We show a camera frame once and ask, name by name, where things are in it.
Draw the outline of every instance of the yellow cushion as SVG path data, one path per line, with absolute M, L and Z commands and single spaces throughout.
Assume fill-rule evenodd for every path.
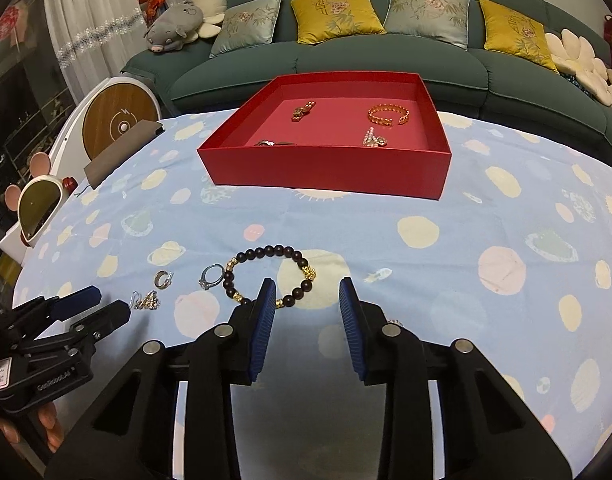
M 297 18 L 297 43 L 386 34 L 370 0 L 292 0 L 291 7 Z
M 486 50 L 523 57 L 558 72 L 540 22 L 490 0 L 480 0 L 480 5 L 486 21 Z

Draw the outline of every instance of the table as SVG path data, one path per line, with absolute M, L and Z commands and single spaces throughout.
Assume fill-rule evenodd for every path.
M 318 277 L 298 308 L 278 311 L 259 381 L 233 387 L 244 478 L 375 477 L 384 388 L 352 371 L 337 306 L 344 276 L 423 340 L 471 339 L 579 472 L 612 431 L 612 169 L 441 114 L 453 157 L 438 202 L 215 186 L 195 149 L 231 113 L 162 121 L 164 134 L 68 200 L 22 270 L 16 304 L 91 284 L 104 304 L 128 302 L 158 270 L 174 272 L 158 310 L 134 311 L 98 345 L 95 379 L 58 403 L 65 424 L 146 340 L 188 342 L 228 319 L 235 303 L 223 289 L 198 287 L 204 267 L 279 243 L 302 250 Z M 282 294 L 300 281 L 289 260 L 264 258 L 237 273 L 238 289 L 254 298 L 265 276 Z M 175 463 L 180 478 L 179 451 Z

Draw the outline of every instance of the screw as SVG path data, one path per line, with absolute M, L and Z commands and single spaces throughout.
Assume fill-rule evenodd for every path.
M 142 350 L 146 355 L 154 355 L 161 350 L 161 344 L 158 341 L 148 341 L 144 343 Z
M 458 339 L 455 341 L 455 349 L 462 354 L 469 354 L 473 348 L 475 347 L 468 339 Z
M 397 337 L 401 334 L 401 328 L 393 323 L 382 326 L 382 333 L 388 337 Z
M 233 328 L 228 324 L 218 325 L 215 327 L 215 330 L 214 330 L 214 334 L 217 337 L 228 337 L 232 333 L 233 333 Z

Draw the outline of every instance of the pink ear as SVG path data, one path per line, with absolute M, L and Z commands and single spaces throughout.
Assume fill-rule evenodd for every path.
M 48 175 L 51 171 L 51 159 L 44 152 L 37 152 L 30 159 L 30 174 L 36 176 Z
M 11 211 L 17 211 L 17 206 L 19 205 L 19 196 L 22 194 L 22 190 L 19 189 L 19 186 L 15 184 L 11 184 L 6 188 L 6 192 L 4 193 L 4 202 L 6 202 L 6 206 Z

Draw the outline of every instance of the red box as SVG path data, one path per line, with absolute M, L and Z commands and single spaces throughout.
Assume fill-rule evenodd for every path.
M 293 122 L 294 108 L 315 101 Z M 410 111 L 394 126 L 368 120 L 369 108 L 397 104 Z M 370 127 L 388 145 L 362 145 Z M 294 146 L 255 146 L 260 140 Z M 219 186 L 331 189 L 439 199 L 451 150 L 419 74 L 317 72 L 283 75 L 251 97 L 198 148 Z

